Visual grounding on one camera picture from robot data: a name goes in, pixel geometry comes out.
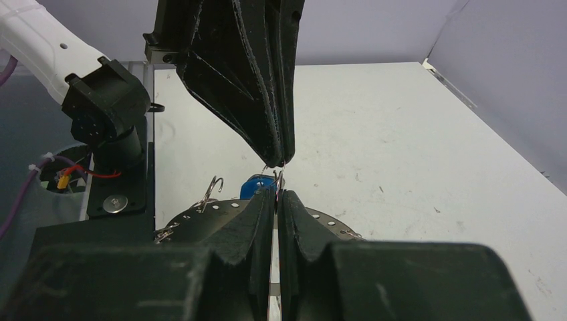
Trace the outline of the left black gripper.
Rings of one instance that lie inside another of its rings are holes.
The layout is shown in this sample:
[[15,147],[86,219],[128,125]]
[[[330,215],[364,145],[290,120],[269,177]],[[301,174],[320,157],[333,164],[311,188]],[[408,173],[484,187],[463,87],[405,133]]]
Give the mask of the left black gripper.
[[154,29],[142,34],[144,53],[150,64],[176,64],[188,93],[266,165],[288,164],[295,154],[303,7],[303,1],[159,0]]

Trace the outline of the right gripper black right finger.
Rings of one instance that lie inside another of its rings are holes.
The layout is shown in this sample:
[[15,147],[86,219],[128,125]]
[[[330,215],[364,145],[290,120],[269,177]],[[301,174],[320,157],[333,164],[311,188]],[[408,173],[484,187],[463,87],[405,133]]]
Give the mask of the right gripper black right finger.
[[340,281],[354,242],[318,223],[294,191],[279,194],[277,218],[283,320],[353,320],[352,294]]

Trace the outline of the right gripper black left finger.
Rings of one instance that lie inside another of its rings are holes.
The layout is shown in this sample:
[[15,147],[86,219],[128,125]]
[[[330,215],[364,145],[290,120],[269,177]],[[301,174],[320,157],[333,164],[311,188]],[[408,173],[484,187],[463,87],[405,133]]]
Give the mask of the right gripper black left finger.
[[275,193],[257,192],[206,239],[211,250],[197,320],[267,320]]

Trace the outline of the grey metal keyring disc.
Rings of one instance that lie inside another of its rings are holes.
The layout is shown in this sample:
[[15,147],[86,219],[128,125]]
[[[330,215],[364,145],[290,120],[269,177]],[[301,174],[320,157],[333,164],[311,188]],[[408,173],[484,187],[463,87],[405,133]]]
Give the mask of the grey metal keyring disc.
[[[219,231],[226,224],[236,218],[247,207],[250,200],[243,200],[239,197],[229,200],[218,200],[211,197],[213,188],[220,183],[219,192],[223,188],[223,179],[221,177],[213,177],[213,181],[205,192],[204,200],[197,201],[189,209],[178,214],[171,219],[165,227],[157,229],[154,232],[154,243],[166,243],[177,241],[181,243],[198,243],[206,240],[214,233]],[[278,244],[277,232],[277,202],[275,206],[273,218],[273,231],[271,244]],[[342,240],[362,241],[364,238],[361,234],[355,232],[347,224],[331,215],[306,206],[306,211],[320,225],[332,232],[336,237]]]

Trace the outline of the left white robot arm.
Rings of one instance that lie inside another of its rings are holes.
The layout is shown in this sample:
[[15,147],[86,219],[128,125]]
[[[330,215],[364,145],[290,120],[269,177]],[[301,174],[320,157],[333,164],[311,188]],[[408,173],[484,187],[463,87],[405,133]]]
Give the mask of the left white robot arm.
[[[294,72],[303,1],[159,1],[144,35],[150,63],[171,64],[187,92],[267,167],[295,153]],[[1,2],[1,48],[72,120],[96,163],[126,171],[143,158],[136,123],[150,110],[142,82],[64,27],[37,1]]]

